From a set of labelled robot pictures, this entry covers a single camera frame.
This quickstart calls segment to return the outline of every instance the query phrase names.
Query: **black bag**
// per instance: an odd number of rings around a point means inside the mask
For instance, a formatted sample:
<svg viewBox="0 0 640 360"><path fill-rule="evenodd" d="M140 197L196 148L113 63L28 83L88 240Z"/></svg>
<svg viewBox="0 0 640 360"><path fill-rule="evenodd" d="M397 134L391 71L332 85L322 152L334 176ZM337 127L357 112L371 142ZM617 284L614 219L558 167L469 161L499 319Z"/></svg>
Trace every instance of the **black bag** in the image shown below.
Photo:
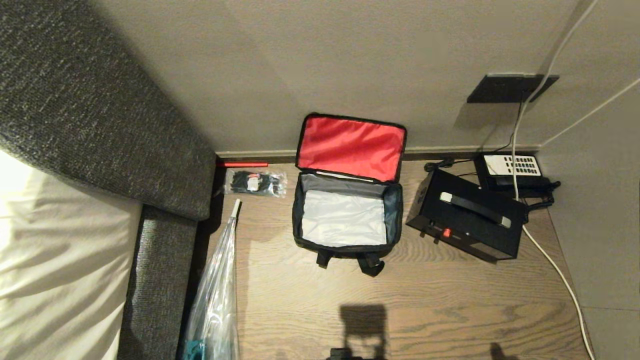
<svg viewBox="0 0 640 360"><path fill-rule="evenodd" d="M402 186L397 182L406 129L353 117L310 114L300 134L301 170L293 204L296 243L316 251L317 264L357 258L376 276L400 239Z"/></svg>

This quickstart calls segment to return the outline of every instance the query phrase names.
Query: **black wall plate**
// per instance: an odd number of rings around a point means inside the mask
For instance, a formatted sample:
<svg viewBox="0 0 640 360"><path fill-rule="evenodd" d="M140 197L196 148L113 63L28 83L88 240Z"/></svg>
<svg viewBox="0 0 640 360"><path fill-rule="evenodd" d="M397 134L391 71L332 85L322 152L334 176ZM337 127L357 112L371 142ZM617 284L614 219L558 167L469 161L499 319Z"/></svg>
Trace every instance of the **black wall plate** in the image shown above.
<svg viewBox="0 0 640 360"><path fill-rule="evenodd" d="M485 75L476 89L467 97L467 103L519 103L535 91L542 78L544 75ZM559 78L558 75L549 76L545 86L531 99L531 102L539 98Z"/></svg>

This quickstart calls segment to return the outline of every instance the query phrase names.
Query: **gray sofa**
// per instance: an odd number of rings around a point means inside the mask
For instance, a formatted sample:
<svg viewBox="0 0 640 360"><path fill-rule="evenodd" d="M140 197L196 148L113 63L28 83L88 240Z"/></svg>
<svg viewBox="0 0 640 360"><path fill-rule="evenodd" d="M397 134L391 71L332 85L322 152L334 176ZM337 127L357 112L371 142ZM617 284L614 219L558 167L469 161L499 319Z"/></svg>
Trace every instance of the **gray sofa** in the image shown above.
<svg viewBox="0 0 640 360"><path fill-rule="evenodd" d="M118 358L175 358L213 150L86 1L0 4L0 147L145 204Z"/></svg>

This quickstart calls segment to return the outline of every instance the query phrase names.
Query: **baseboard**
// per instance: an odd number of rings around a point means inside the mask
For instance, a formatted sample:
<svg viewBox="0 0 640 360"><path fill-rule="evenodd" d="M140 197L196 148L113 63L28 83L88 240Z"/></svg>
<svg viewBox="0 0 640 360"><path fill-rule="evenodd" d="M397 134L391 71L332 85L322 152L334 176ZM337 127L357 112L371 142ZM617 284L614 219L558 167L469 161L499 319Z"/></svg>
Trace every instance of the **baseboard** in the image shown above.
<svg viewBox="0 0 640 360"><path fill-rule="evenodd" d="M403 160L434 160L446 157L471 158L481 150L479 145L468 146L432 146L408 147L404 150ZM518 145L518 153L535 154L540 145ZM227 161L262 160L270 163L292 163L296 159L296 150L265 150L265 151L221 151L217 152L221 159Z"/></svg>

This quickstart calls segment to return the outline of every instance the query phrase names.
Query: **sofa cushion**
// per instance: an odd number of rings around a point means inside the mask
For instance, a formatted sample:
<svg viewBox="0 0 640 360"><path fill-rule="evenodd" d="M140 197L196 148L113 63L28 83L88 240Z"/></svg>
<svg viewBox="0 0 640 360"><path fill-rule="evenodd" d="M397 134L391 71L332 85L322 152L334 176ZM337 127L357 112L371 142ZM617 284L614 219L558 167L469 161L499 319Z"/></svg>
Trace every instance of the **sofa cushion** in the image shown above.
<svg viewBox="0 0 640 360"><path fill-rule="evenodd" d="M115 359L140 202L0 168L0 358Z"/></svg>

